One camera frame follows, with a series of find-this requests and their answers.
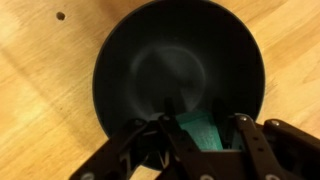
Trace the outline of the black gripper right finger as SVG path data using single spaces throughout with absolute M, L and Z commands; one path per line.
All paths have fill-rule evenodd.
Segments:
M 211 154 L 219 180 L 320 180 L 320 139 L 279 119 L 260 125 L 218 99 L 212 114 L 223 146 Z

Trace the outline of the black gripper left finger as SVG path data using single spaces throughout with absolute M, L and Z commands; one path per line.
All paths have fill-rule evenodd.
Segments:
M 156 120 L 131 119 L 86 160 L 69 180 L 129 180 L 141 165 L 158 180 L 214 180 L 214 169 L 174 113 L 171 100 Z

